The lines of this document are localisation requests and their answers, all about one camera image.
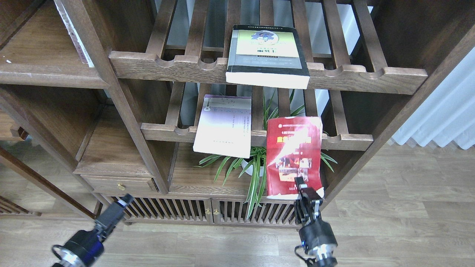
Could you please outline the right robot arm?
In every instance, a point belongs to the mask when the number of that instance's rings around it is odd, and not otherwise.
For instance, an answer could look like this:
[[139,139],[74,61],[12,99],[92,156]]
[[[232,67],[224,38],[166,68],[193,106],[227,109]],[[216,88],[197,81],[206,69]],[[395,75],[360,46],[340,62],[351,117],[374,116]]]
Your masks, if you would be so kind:
[[295,255],[308,267],[334,267],[333,256],[338,246],[329,223],[322,220],[320,206],[323,199],[309,187],[303,177],[296,177],[298,198],[295,201],[295,221],[301,225],[298,231],[301,245],[295,247]]

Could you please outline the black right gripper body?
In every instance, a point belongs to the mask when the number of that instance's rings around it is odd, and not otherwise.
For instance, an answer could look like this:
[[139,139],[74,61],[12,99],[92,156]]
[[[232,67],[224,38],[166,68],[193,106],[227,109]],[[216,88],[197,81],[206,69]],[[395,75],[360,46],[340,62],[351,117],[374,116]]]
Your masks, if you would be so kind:
[[329,223],[322,220],[320,206],[323,199],[301,197],[295,202],[296,223],[301,225],[298,231],[301,245],[295,247],[297,253],[300,247],[307,260],[336,260],[333,253],[338,246],[335,235]]

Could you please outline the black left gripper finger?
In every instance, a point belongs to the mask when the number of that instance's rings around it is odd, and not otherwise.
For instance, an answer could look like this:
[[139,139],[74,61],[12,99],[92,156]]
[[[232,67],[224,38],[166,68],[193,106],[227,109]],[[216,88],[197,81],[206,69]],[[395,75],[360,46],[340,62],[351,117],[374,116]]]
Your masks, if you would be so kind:
[[130,194],[126,194],[119,200],[112,203],[96,220],[95,231],[97,237],[108,238],[113,232],[117,223],[124,218],[125,210],[134,200],[134,197]]

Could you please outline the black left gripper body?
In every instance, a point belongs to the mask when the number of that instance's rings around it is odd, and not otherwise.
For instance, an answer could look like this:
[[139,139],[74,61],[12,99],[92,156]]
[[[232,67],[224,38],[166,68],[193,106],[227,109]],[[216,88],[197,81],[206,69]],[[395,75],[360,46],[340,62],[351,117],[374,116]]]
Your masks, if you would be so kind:
[[53,245],[52,252],[59,262],[53,267],[90,267],[104,253],[103,242],[111,234],[112,227],[96,224],[90,231],[76,232],[64,245]]

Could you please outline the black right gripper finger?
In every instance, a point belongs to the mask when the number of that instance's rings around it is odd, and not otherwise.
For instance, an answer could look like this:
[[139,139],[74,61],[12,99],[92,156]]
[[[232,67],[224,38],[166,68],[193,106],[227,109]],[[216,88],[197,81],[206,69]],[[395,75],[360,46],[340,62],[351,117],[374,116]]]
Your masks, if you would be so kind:
[[295,178],[295,184],[297,186],[297,191],[300,195],[301,198],[307,198],[309,200],[315,200],[315,201],[320,201],[323,198],[319,195],[317,190],[315,190],[313,187],[309,187],[308,184],[304,182],[303,177],[296,177]]

